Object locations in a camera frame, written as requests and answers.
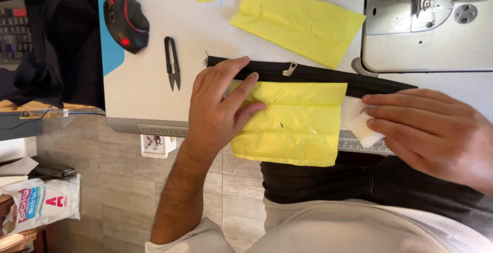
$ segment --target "black cloth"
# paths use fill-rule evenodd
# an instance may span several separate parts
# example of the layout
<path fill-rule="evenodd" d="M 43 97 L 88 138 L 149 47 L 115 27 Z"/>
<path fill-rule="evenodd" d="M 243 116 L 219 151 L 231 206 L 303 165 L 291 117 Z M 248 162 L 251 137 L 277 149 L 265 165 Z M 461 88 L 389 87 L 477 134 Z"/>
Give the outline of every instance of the black cloth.
<path fill-rule="evenodd" d="M 25 0 L 33 52 L 0 69 L 0 100 L 105 109 L 98 0 Z"/>
<path fill-rule="evenodd" d="M 357 166 L 368 163 L 378 164 Z M 260 168 L 265 197 L 276 203 L 358 198 L 451 218 L 493 241 L 491 197 L 416 171 L 396 156 L 339 152 L 331 167 L 262 162 Z"/>
<path fill-rule="evenodd" d="M 207 66 L 215 66 L 225 58 L 209 56 Z M 259 81 L 266 82 L 315 82 L 315 83 L 348 83 L 346 95 L 362 98 L 366 94 L 390 94 L 400 90 L 416 88 L 416 86 L 370 76 L 347 73 L 332 69 L 324 69 L 298 64 L 291 76 L 284 76 L 291 63 L 250 61 L 236 76 L 236 80 L 244 80 L 253 72 L 259 74 Z"/>

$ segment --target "black keyboard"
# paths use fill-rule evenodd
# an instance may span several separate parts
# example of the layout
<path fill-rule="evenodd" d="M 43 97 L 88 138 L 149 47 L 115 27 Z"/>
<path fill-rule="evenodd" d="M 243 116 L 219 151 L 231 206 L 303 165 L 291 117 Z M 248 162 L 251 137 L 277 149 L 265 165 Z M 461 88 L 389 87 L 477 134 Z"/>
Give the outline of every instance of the black keyboard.
<path fill-rule="evenodd" d="M 0 8 L 0 65 L 19 64 L 33 50 L 29 20 L 24 9 Z"/>

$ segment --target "person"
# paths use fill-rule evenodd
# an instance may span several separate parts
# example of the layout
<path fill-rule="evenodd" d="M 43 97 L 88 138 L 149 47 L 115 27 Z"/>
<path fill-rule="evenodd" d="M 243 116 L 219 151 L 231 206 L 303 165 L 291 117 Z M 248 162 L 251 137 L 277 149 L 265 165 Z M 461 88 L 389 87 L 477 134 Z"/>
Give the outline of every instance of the person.
<path fill-rule="evenodd" d="M 242 107 L 252 73 L 223 94 L 248 57 L 200 72 L 190 100 L 189 132 L 168 176 L 147 253 L 234 252 L 221 229 L 202 218 L 206 173 L 218 152 L 266 108 Z M 493 125 L 441 92 L 411 89 L 367 95 L 368 127 L 398 157 L 327 168 L 261 163 L 265 230 L 247 252 L 493 252 Z"/>

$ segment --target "black mouse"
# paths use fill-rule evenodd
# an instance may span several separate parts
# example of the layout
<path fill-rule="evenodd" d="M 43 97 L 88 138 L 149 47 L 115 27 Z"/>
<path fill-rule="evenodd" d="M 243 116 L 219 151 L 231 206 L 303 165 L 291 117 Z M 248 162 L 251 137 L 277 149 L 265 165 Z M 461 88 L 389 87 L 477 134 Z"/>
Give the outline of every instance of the black mouse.
<path fill-rule="evenodd" d="M 149 21 L 136 0 L 106 0 L 103 3 L 106 27 L 118 44 L 132 54 L 147 47 Z"/>

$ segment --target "zipper slider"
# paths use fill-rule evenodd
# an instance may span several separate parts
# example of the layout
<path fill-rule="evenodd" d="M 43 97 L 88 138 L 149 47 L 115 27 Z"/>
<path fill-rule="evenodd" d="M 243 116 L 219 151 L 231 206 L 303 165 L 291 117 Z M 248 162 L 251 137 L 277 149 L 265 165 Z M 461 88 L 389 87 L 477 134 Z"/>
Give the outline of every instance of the zipper slider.
<path fill-rule="evenodd" d="M 289 76 L 291 76 L 291 75 L 293 75 L 293 71 L 294 71 L 294 69 L 295 69 L 297 66 L 298 66 L 298 64 L 297 64 L 297 63 L 291 63 L 291 64 L 289 65 L 289 69 L 288 69 L 288 70 L 284 70 L 284 71 L 282 72 L 282 75 L 284 75 L 284 76 L 288 76 L 288 77 L 289 77 Z"/>

